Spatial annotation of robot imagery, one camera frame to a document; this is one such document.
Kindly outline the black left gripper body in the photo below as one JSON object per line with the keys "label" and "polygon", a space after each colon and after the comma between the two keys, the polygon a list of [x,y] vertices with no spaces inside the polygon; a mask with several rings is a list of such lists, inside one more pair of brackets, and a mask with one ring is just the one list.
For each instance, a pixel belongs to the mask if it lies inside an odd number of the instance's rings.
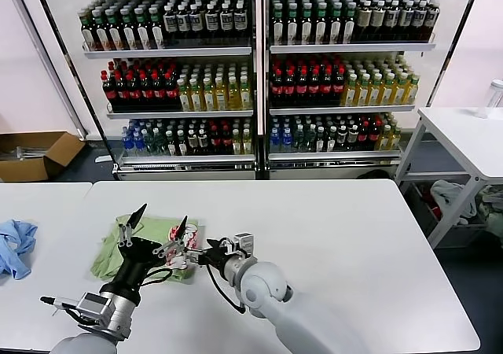
{"label": "black left gripper body", "polygon": [[163,261],[153,251],[161,247],[158,242],[132,237],[132,246],[119,247],[123,262],[111,282],[100,288],[100,293],[112,293],[127,300],[140,300],[139,289],[154,267]]}

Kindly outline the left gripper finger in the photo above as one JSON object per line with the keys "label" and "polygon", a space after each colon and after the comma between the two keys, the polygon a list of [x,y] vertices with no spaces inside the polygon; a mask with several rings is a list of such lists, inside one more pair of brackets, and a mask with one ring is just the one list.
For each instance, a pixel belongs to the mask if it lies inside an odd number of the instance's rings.
{"label": "left gripper finger", "polygon": [[119,224],[119,240],[118,247],[127,247],[130,248],[133,245],[132,237],[133,231],[136,226],[140,223],[141,218],[147,208],[147,204],[143,204],[137,211],[133,212],[128,221],[123,224]]}
{"label": "left gripper finger", "polygon": [[160,247],[154,249],[152,254],[158,257],[168,257],[170,254],[176,255],[177,253],[183,252],[185,250],[184,235],[186,230],[188,216],[185,216],[178,229],[175,232],[175,236],[172,240],[162,244]]}

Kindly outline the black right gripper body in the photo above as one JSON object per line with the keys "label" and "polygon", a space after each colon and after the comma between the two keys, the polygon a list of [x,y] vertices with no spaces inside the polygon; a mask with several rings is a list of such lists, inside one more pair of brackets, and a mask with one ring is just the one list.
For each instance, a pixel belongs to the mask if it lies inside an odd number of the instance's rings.
{"label": "black right gripper body", "polygon": [[220,250],[208,250],[205,254],[205,264],[218,270],[221,276],[225,275],[227,262],[233,257]]}

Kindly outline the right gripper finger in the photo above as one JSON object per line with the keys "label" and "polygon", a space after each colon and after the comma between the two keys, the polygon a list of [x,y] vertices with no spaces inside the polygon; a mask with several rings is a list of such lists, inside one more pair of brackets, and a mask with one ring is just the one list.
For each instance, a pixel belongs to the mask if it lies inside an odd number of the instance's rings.
{"label": "right gripper finger", "polygon": [[187,264],[197,266],[206,266],[208,264],[206,250],[186,250],[183,255]]}
{"label": "right gripper finger", "polygon": [[230,238],[213,239],[208,238],[207,243],[212,254],[234,254],[236,252],[236,243]]}

